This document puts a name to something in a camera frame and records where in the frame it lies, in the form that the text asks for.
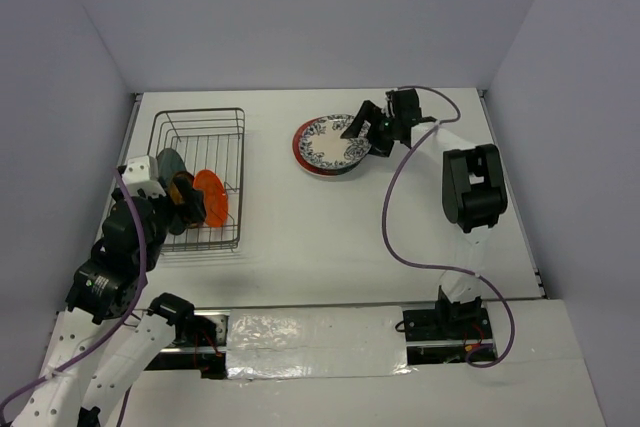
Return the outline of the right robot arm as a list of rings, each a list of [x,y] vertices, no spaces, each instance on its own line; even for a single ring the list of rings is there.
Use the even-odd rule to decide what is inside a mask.
[[[441,274],[433,330],[446,338],[456,338],[467,328],[480,325],[482,287],[497,290],[480,269],[491,231],[507,210],[508,196],[498,147],[473,144],[449,131],[448,125],[462,117],[458,107],[449,118],[424,115],[419,90],[417,86],[390,90],[385,94],[385,107],[364,101],[342,136],[354,140],[364,134],[372,153],[381,157],[388,156],[397,143],[407,147],[384,197],[381,229],[389,254],[408,267],[421,265],[403,258],[391,244],[388,220],[392,191],[411,156],[425,153],[439,166],[442,210],[460,239],[453,265],[427,267]]]

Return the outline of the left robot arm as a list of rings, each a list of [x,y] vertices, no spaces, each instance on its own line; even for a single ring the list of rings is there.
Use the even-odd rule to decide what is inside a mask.
[[[101,238],[74,274],[49,363],[2,401],[7,406],[28,398],[13,420],[1,421],[4,426],[104,426],[112,413],[125,413],[134,382],[162,349],[198,336],[194,305],[163,293],[111,357],[102,358],[133,316],[167,235],[205,218],[204,195],[184,174],[169,184],[149,176],[141,186],[122,172],[115,178],[115,203]]]

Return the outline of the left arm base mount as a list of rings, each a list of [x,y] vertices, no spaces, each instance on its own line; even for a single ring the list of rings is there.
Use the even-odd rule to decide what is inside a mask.
[[[195,326],[163,348],[145,370],[194,372],[202,379],[226,379],[229,314],[229,310],[196,310]]]

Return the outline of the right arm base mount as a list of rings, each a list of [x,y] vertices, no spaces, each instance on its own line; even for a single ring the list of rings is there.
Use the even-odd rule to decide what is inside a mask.
[[[488,311],[480,300],[467,307],[439,300],[433,306],[404,309],[394,329],[404,336],[411,367],[467,360],[487,364],[498,357]]]

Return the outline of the orange plastic plate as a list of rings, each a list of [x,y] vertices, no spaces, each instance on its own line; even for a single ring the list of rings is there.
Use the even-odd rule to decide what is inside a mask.
[[[193,187],[203,193],[206,212],[204,223],[221,228],[228,218],[228,195],[219,177],[211,170],[200,170],[194,177]]]

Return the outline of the dark green plate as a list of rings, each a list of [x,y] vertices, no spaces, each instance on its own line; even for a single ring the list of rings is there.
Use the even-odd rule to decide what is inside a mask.
[[[156,156],[158,164],[159,182],[169,191],[173,176],[185,170],[185,164],[180,154],[172,148],[164,148]],[[178,236],[184,233],[186,227],[177,215],[169,224],[169,233]]]

